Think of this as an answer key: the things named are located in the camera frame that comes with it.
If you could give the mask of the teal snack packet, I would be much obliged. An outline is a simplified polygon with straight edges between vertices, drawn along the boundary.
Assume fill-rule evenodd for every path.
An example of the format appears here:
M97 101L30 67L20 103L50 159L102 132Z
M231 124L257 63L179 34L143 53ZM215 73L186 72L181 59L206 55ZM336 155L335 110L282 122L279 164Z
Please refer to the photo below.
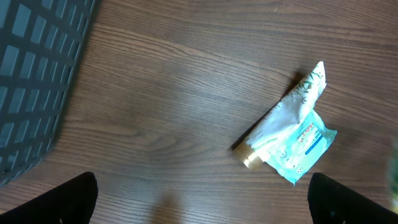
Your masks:
M336 134L312 110L292 134L269 151L266 162L295 184L328 150Z

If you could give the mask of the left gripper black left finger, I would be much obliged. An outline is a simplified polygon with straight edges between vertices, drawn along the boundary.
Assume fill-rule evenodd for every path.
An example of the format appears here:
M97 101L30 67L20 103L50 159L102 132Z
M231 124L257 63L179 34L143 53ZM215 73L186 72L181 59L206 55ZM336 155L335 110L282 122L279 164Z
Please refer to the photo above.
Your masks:
M1 223L89 223L98 198L94 173L84 172L1 215Z

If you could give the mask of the white tube gold cap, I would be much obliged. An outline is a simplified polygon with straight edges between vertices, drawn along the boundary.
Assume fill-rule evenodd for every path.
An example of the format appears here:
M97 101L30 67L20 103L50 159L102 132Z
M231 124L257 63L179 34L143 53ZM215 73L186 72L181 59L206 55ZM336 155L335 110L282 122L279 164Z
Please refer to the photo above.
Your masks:
M243 164L255 169L265 162L269 148L281 143L303 123L325 88L325 66L320 61L234 149Z

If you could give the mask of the green tea packet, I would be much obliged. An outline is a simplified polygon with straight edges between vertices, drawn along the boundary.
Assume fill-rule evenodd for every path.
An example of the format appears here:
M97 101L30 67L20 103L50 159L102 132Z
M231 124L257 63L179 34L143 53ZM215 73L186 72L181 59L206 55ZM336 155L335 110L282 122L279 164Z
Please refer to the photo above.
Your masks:
M389 159L388 167L388 181L389 181L389 191L391 195L391 210L397 213L397 140L392 142L392 155Z

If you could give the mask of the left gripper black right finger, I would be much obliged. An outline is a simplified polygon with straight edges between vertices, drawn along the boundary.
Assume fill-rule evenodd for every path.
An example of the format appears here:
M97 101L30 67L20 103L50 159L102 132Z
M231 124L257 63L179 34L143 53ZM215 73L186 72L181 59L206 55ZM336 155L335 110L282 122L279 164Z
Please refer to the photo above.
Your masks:
M311 178L307 200L314 224L397 224L396 213L319 172Z

